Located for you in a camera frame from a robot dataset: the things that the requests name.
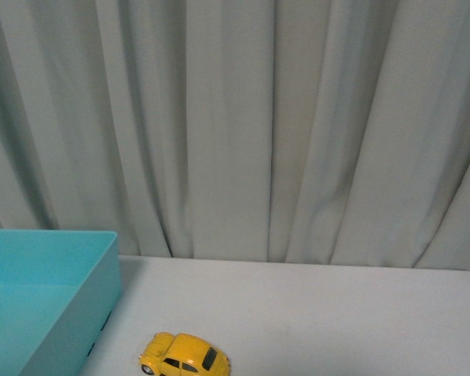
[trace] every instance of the tabletop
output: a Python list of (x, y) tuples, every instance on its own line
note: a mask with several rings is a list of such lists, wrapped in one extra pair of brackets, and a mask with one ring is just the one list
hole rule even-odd
[(79, 376), (143, 376), (138, 356), (160, 331), (212, 343), (232, 376), (470, 375), (470, 272), (120, 262), (122, 295)]

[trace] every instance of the plastic bin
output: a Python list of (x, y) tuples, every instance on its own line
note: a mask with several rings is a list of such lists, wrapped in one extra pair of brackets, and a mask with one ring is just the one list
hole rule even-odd
[(120, 290), (116, 233), (0, 230), (0, 376), (76, 375)]

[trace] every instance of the curtain fold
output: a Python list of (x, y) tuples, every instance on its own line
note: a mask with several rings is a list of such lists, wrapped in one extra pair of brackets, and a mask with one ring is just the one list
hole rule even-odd
[(470, 269), (470, 0), (1, 0), (0, 227)]

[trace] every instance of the car hood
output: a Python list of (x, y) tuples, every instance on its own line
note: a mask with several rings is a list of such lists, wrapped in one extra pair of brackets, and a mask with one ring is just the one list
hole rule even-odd
[(158, 333), (144, 350), (147, 356), (162, 356), (172, 343), (174, 336), (169, 333)]

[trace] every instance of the toy car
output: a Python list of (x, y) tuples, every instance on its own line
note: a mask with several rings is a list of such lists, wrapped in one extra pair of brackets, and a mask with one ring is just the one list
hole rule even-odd
[(145, 374), (164, 376), (229, 376), (226, 355), (191, 334), (157, 333), (139, 356)]

